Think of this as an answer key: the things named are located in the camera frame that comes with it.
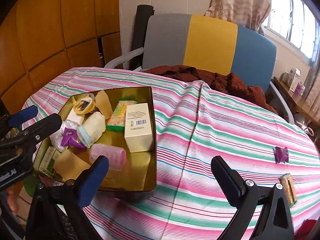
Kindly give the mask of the person's hand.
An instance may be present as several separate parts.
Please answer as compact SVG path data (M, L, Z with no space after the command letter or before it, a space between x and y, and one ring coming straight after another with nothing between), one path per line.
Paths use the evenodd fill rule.
M13 214L17 214L19 210L19 205L17 202L17 198L20 194L21 187L19 185L12 185L11 187L6 189L7 193L7 204L9 209Z

